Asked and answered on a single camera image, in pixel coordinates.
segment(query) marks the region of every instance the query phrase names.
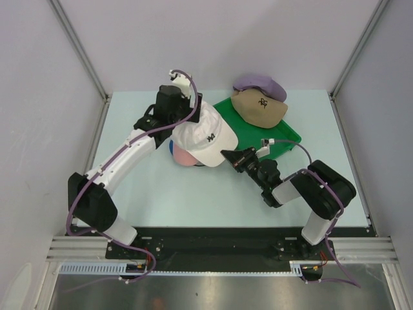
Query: metal floor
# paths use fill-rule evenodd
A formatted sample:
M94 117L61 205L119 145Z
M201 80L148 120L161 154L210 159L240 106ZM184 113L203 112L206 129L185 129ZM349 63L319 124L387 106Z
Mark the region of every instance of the metal floor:
M125 285L107 280L71 293L96 276L60 275L51 310L197 309L395 309L381 265L347 265L362 289L347 284L308 284L288 277L150 276ZM342 277L325 267L325 277Z

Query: baseball cap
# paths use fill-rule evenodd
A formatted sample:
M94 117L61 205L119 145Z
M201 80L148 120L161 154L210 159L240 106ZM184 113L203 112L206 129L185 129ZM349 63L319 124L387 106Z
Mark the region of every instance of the baseball cap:
M246 89L231 97L232 106L247 123L272 128L283 119L288 106L265 96L258 89Z
M198 163L198 160L189 154L186 150L181 149L175 143L172 146L172 155L175 161L182 166L194 166Z
M247 74L237 79L234 83L235 90L242 91L250 88L258 88L264 95L281 102L284 102L287 98L285 89L270 76Z
M186 150L178 147L172 140L169 141L169 152L176 163L186 167L204 167L205 165L189 154Z
M174 128L172 141L208 167L225 161L222 150L235 150L238 138L217 110L207 102L201 103L199 123L185 122Z

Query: white baseball cap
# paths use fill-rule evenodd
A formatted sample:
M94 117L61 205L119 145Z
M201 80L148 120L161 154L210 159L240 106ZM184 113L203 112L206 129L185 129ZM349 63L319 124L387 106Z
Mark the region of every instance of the white baseball cap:
M208 167L216 167L225 159L222 150L235 150L238 138L217 110L201 103L199 123L186 121L174 128L172 141Z

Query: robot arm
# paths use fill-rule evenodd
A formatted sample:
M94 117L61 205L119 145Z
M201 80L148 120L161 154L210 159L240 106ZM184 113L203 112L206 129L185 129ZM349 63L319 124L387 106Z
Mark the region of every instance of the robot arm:
M189 80L181 74L170 75L174 85L160 86L156 103L149 106L145 115L136 122L125 142L102 164L84 176L74 173L68 181L69 209L84 186L92 181L77 203L73 215L126 245L134 241L137 232L118 216L111 196L130 170L171 136L173 124L193 110L190 107ZM199 121L201 99L202 94L198 94L197 108L187 121ZM169 128L157 132L154 130L165 126Z
M311 246L317 245L324 239L338 215L341 215L341 206L318 179L328 184L343 207L356 196L356 189L348 180L319 160L283 181L276 161L258 160L259 157L269 154L268 143L263 143L262 146L259 150L250 147L246 150L223 150L221 153L235 170L247 172L261 187L261 196L268 206L278 208L302 197L312 212L301 235Z

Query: pink baseball cap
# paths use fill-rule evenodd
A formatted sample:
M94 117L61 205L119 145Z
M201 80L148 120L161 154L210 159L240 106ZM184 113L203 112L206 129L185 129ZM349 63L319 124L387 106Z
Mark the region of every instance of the pink baseball cap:
M194 166L198 163L198 160L189 154L186 150L181 149L174 143L172 155L174 160L182 166Z

